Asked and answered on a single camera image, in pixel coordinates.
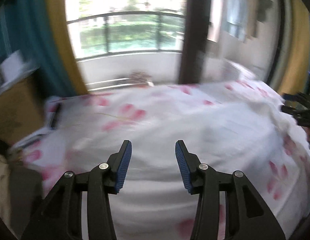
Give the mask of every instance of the balcony railing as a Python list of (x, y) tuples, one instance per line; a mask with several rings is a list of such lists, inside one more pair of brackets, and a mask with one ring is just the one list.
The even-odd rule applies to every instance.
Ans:
[(185, 16), (169, 12), (112, 12), (68, 21), (78, 60), (132, 52), (180, 52)]

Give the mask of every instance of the teal curtain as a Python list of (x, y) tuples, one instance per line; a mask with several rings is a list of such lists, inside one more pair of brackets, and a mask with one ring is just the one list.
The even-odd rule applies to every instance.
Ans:
[(11, 51), (20, 49), (25, 60), (39, 67), (35, 78), (43, 96), (76, 95), (53, 40), (45, 0), (7, 0), (4, 16)]

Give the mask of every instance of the black metal railing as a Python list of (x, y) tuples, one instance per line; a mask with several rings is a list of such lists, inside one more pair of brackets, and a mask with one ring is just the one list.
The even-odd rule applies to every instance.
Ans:
[[(109, 18), (112, 16), (125, 16), (125, 15), (156, 15), (157, 18), (154, 22), (156, 22), (156, 49), (140, 49), (140, 50), (128, 50), (128, 51), (116, 51), (116, 52), (111, 52), (110, 49), (110, 38), (109, 38), (109, 29), (110, 29), (110, 24), (109, 24)], [(82, 22), (85, 20), (89, 19), (96, 19), (96, 18), (103, 18), (103, 29), (104, 29), (104, 37), (105, 37), (105, 53), (102, 54), (96, 54), (92, 55), (89, 57), (83, 57), (83, 58), (77, 58), (77, 60), (82, 60), (82, 59), (89, 59), (89, 58), (94, 58), (94, 57), (99, 57), (99, 56), (107, 56), (107, 55), (115, 55), (115, 54), (125, 54), (125, 53), (132, 53), (132, 52), (158, 52), (158, 51), (172, 51), (172, 52), (180, 52), (181, 49), (175, 50), (175, 49), (163, 49), (162, 48), (162, 25), (163, 25), (163, 17), (164, 16), (169, 16), (169, 17), (176, 17), (176, 18), (181, 18), (185, 19), (184, 15), (180, 15), (177, 13), (171, 13), (171, 12), (151, 12), (151, 11), (126, 11), (126, 12), (111, 12), (111, 13), (105, 13), (105, 14), (98, 14), (98, 15), (92, 15), (92, 16), (87, 16), (87, 17), (82, 17), (76, 20), (68, 21), (67, 25), (72, 24), (72, 23), (78, 23)]]

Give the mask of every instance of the yellow curtain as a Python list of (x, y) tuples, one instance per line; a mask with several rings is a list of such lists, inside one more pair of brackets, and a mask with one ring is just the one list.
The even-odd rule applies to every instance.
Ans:
[(56, 47), (69, 79), (78, 95), (87, 94), (87, 88), (77, 67), (70, 44), (65, 13), (65, 0), (46, 0), (50, 26)]
[(292, 0), (292, 44), (287, 68), (278, 93), (296, 94), (303, 91), (310, 57), (309, 12), (302, 0)]

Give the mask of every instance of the cardboard box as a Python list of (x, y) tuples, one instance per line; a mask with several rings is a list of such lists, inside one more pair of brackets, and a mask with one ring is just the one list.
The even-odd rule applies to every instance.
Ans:
[(43, 105), (35, 94), (31, 76), (0, 93), (0, 139), (13, 145), (44, 126)]

